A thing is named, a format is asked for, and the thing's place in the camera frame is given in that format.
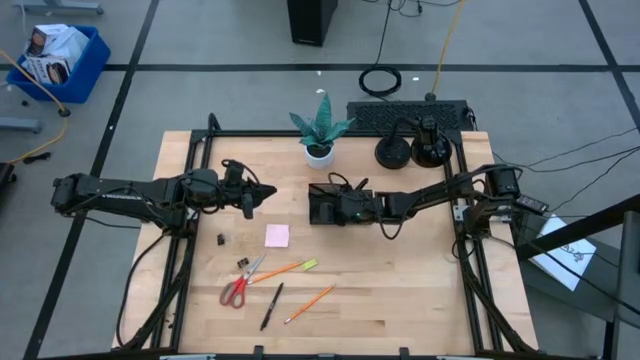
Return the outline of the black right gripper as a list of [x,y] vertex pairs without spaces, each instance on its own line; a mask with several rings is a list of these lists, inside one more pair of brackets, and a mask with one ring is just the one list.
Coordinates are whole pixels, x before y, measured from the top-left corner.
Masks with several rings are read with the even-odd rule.
[[337,225],[368,225],[376,221],[373,192],[364,189],[369,183],[368,178],[361,180],[355,187],[342,174],[336,172],[330,172],[328,180],[335,205],[330,202],[320,203],[319,211],[329,213],[319,215],[320,224],[335,222]]

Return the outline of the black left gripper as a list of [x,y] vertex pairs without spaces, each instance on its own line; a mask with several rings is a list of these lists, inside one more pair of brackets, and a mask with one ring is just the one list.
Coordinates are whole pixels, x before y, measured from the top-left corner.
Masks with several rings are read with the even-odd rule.
[[245,219],[253,219],[254,200],[264,201],[277,192],[272,185],[258,184],[255,173],[237,160],[223,160],[222,187],[229,205],[241,209]]

